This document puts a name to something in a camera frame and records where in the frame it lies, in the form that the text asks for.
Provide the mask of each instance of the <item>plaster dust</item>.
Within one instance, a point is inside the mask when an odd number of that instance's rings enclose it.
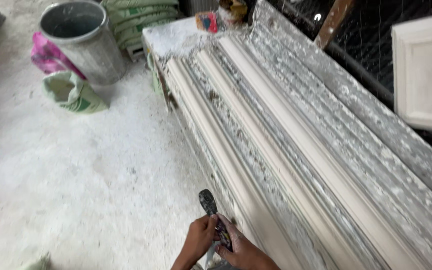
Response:
[[[31,37],[50,0],[0,0],[0,270],[168,269],[207,188],[144,62],[73,115],[42,93]]]

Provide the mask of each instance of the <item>galvanized bucket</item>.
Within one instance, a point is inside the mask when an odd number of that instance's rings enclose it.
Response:
[[[56,44],[91,83],[110,85],[126,66],[108,27],[106,10],[93,1],[53,4],[41,16],[43,35]]]

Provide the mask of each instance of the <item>white panel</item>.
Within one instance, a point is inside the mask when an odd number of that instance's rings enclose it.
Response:
[[[432,17],[393,26],[395,112],[432,129]]]

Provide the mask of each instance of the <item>human hand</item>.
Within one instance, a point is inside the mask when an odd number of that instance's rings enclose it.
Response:
[[[221,258],[241,270],[280,270],[268,255],[249,241],[225,216],[220,213],[217,215],[225,225],[233,246],[231,252],[224,246],[217,245],[214,250]]]
[[[217,222],[217,215],[211,215],[211,217],[204,215],[189,225],[188,236],[171,270],[188,270],[196,264],[207,252],[213,239],[217,237],[215,236]]]

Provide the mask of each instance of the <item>pink bag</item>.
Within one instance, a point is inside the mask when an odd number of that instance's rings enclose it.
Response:
[[[31,50],[31,62],[36,65],[45,74],[51,74],[56,71],[72,70],[81,79],[86,77],[79,71],[73,63],[54,45],[46,39],[41,32],[33,34],[33,49]]]

